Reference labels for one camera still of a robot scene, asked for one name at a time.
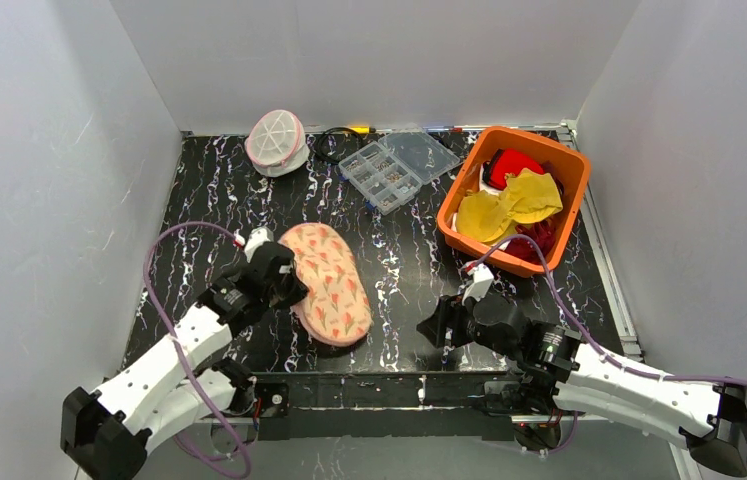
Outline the floral mesh laundry bag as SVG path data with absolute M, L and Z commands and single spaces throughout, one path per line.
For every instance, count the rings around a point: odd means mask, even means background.
M 302 223 L 279 243 L 294 253 L 296 274 L 308 289 L 291 307 L 308 334 L 333 347 L 349 347 L 365 337 L 372 310 L 346 241 L 328 225 Z

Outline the yellow bra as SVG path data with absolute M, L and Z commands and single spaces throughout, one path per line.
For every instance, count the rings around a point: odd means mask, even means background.
M 498 205 L 483 225 L 486 230 L 469 231 L 462 224 L 458 233 L 484 244 L 496 243 L 517 232 L 521 225 L 533 225 L 550 219 L 563 210 L 561 194 L 549 173 L 538 175 L 524 171 L 509 177 L 499 194 Z

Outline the white round mesh laundry bag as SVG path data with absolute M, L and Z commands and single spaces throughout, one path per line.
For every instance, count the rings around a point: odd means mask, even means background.
M 310 156 L 299 118 L 288 110 L 272 110 L 253 127 L 244 142 L 255 170 L 276 178 L 302 167 Z

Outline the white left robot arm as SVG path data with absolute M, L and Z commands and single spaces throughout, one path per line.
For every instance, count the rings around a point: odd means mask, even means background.
M 275 241 L 247 247 L 243 265 L 219 276 L 146 353 L 92 391 L 64 399 L 60 446 L 92 479 L 132 479 L 149 454 L 197 421 L 258 404 L 254 374 L 226 359 L 199 366 L 270 310 L 308 289 L 293 251 Z

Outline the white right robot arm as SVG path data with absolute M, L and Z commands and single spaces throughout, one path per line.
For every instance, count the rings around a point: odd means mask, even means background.
M 535 408 L 620 422 L 687 450 L 710 470 L 747 476 L 747 387 L 730 380 L 674 381 L 519 308 L 483 323 L 476 305 L 473 298 L 442 296 L 417 330 L 436 348 L 476 343 L 513 361 L 526 375 L 521 396 Z

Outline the red bra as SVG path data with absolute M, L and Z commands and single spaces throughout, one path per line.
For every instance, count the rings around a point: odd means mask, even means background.
M 542 175 L 545 170 L 530 156 L 514 150 L 499 149 L 482 167 L 482 181 L 488 187 L 503 190 L 509 177 L 517 177 L 524 171 Z

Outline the clear plastic screw organizer box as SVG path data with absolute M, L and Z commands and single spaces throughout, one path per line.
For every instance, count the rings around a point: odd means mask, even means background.
M 463 160 L 430 133 L 389 133 L 338 163 L 341 175 L 381 214 L 412 200 L 420 189 Z

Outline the orange plastic bin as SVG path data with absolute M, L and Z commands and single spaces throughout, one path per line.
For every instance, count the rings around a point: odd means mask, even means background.
M 445 243 L 530 277 L 561 262 L 591 173 L 576 150 L 493 126 L 473 145 L 437 214 Z

